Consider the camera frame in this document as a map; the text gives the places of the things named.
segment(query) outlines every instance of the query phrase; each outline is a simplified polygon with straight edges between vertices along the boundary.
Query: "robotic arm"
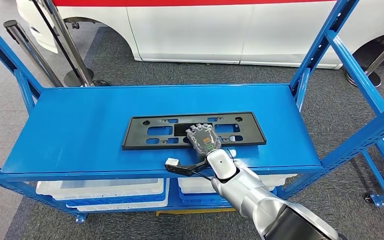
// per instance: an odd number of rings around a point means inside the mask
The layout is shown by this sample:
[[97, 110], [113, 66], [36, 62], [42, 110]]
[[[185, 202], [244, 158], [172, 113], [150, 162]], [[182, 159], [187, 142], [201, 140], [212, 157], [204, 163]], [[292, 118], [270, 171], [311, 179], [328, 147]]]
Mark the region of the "robotic arm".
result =
[[209, 124], [197, 124], [187, 137], [200, 158], [214, 170], [212, 187], [240, 213], [250, 219], [263, 240], [339, 240], [338, 233], [304, 206], [272, 194], [260, 178], [221, 149]]

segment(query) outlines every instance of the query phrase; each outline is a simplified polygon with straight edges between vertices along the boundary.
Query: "rectangular cutout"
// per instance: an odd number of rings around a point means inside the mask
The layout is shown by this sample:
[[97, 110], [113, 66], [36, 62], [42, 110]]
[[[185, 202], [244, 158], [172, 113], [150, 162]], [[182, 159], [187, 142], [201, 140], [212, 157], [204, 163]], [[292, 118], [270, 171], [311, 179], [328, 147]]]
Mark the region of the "rectangular cutout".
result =
[[149, 138], [146, 140], [146, 144], [159, 144], [160, 140], [158, 138]]
[[174, 125], [174, 136], [175, 137], [186, 137], [186, 129], [189, 129], [192, 125], [196, 125], [196, 123], [177, 123]]
[[232, 142], [240, 142], [244, 140], [244, 138], [241, 135], [236, 135], [236, 136], [230, 136], [229, 140]]
[[164, 123], [169, 123], [169, 124], [177, 124], [179, 122], [178, 119], [164, 119], [162, 120]]
[[172, 126], [152, 126], [148, 128], [149, 136], [171, 135], [172, 133], [173, 133]]
[[168, 144], [178, 144], [179, 143], [179, 139], [177, 137], [171, 137], [168, 139], [167, 141]]
[[237, 124], [216, 124], [214, 126], [214, 130], [218, 134], [239, 133], [241, 131], [239, 129], [239, 125], [237, 125]]

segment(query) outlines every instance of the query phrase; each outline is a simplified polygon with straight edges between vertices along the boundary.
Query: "red stripe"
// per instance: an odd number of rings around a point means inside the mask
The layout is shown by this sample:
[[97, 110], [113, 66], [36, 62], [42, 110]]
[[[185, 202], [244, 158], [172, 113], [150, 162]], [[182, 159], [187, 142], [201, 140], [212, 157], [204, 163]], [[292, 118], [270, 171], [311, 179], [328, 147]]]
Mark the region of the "red stripe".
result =
[[239, 4], [283, 4], [334, 0], [53, 0], [56, 6], [70, 7], [161, 7]]

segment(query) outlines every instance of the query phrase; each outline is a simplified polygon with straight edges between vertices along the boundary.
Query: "blue shelf frame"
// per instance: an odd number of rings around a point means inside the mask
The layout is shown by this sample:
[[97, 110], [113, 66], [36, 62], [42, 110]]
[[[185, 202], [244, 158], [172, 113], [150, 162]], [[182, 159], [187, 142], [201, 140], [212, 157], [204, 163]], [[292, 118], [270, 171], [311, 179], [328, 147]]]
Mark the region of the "blue shelf frame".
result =
[[[340, 38], [338, 32], [344, 25], [345, 21], [355, 8], [358, 0], [338, 0], [334, 5], [331, 13], [329, 14], [326, 22], [322, 26], [320, 32], [315, 38], [315, 41], [311, 45], [309, 52], [305, 56], [301, 66], [295, 73], [292, 81], [287, 84], [291, 97], [293, 98], [298, 111], [301, 110], [301, 106], [304, 101], [307, 83], [310, 75], [315, 70], [316, 66], [322, 59], [324, 53], [329, 47], [332, 47], [341, 61], [344, 67], [347, 69], [351, 77], [355, 80], [358, 88], [362, 92], [363, 96], [367, 99], [369, 105], [376, 113], [376, 117], [371, 120], [367, 125], [358, 130], [348, 140], [343, 142], [335, 150], [329, 153], [319, 164], [312, 166], [301, 166], [299, 173], [302, 173], [292, 184], [286, 188], [277, 187], [277, 195], [281, 198], [287, 199], [308, 187], [324, 175], [328, 174], [333, 169], [339, 167], [345, 162], [349, 161], [357, 154], [362, 153], [365, 157], [368, 156], [366, 149], [375, 145], [382, 156], [384, 156], [384, 100], [377, 92], [377, 90], [370, 83], [363, 70], [357, 64], [356, 60], [346, 49]], [[2, 63], [14, 74], [18, 85], [20, 87], [26, 109], [30, 114], [35, 111], [35, 102], [33, 97], [38, 99], [40, 103], [43, 98], [40, 98], [44, 90], [49, 93], [49, 88], [43, 88], [33, 75], [27, 70], [18, 57], [11, 51], [6, 45], [3, 39], [0, 37], [0, 60]], [[80, 91], [90, 91], [91, 88], [83, 88]], [[63, 91], [79, 91], [78, 88], [62, 89]], [[299, 159], [294, 160], [296, 165], [299, 164]], [[369, 166], [374, 166], [373, 162], [368, 162]], [[290, 166], [278, 166], [278, 167], [260, 167], [260, 173], [264, 174], [286, 174], [296, 171], [297, 168], [294, 164]], [[82, 223], [85, 221], [88, 212], [80, 212], [77, 209], [66, 207], [63, 203], [54, 201], [49, 195], [36, 194], [34, 187], [24, 183], [23, 181], [51, 181], [51, 180], [93, 180], [93, 179], [115, 179], [115, 178], [139, 178], [145, 175], [135, 174], [120, 174], [119, 172], [23, 172], [21, 174], [9, 174], [3, 172], [0, 169], [0, 186], [22, 194], [26, 197], [32, 198], [36, 201], [44, 203], [52, 208], [63, 211], [67, 214], [76, 217], [76, 222]], [[174, 175], [166, 175], [160, 171], [154, 172], [153, 177], [167, 177], [173, 178]], [[379, 180], [380, 185], [384, 189], [384, 181], [379, 174], [379, 171], [375, 172], [376, 178]], [[190, 206], [183, 204], [179, 197], [179, 186], [176, 180], [170, 182], [170, 191], [167, 207], [159, 208], [146, 208], [146, 209], [128, 209], [117, 211], [103, 211], [109, 212], [131, 212], [131, 211], [161, 211], [161, 210], [184, 210], [184, 209], [203, 209], [203, 208], [226, 208], [229, 205], [215, 204], [215, 205], [194, 205]], [[384, 201], [384, 195], [373, 195], [375, 203]]]

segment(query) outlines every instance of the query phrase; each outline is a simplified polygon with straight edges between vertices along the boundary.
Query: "floor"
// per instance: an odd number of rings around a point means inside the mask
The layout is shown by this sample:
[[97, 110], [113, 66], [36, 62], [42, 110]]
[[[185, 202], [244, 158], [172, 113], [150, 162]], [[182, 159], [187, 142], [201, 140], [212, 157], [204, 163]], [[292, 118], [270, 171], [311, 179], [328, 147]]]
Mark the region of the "floor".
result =
[[[2, 27], [4, 21], [16, 19], [28, 29], [15, 9], [14, 1], [0, 0], [0, 34], [29, 69], [34, 70], [27, 56]], [[73, 31], [72, 36], [86, 65], [94, 70], [94, 79], [111, 81], [113, 85], [285, 82], [295, 72], [294, 68], [285, 67], [137, 62], [132, 59], [126, 42], [101, 25], [84, 24], [80, 30]], [[40, 47], [39, 50], [60, 79], [70, 70], [61, 55]], [[357, 59], [373, 59], [379, 50], [376, 44], [369, 45], [359, 52]], [[384, 64], [377, 72], [384, 78]], [[33, 74], [43, 82], [38, 72], [33, 71]], [[345, 81], [343, 74], [342, 70], [316, 70], [308, 85], [302, 116], [320, 157], [373, 117], [361, 94]], [[0, 67], [0, 165], [27, 117], [16, 81], [12, 79], [9, 72]], [[384, 83], [378, 90], [384, 97]], [[379, 155], [373, 149], [370, 154], [384, 172]], [[384, 208], [362, 202], [361, 195], [366, 191], [379, 191], [379, 186], [358, 156], [292, 200], [307, 206], [350, 240], [384, 239]], [[91, 214], [85, 224], [75, 224], [66, 214], [0, 189], [0, 240], [72, 238], [218, 240], [259, 237], [253, 226], [235, 212], [159, 217], [153, 213]]]

